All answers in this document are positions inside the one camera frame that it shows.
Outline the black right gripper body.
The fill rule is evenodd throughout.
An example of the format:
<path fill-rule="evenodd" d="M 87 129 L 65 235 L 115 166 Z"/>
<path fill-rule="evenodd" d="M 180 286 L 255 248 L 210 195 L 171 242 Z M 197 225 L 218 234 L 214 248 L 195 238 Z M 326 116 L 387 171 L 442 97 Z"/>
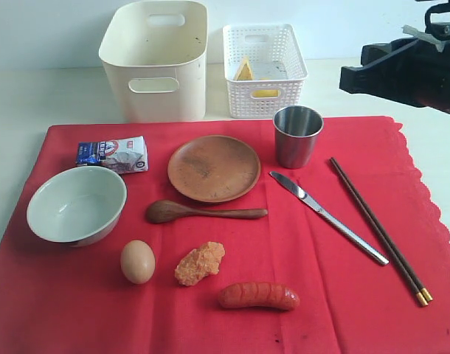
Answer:
<path fill-rule="evenodd" d="M 405 62 L 407 105 L 430 107 L 450 114 L 450 43 L 438 52 L 422 40 L 414 40 Z"/>

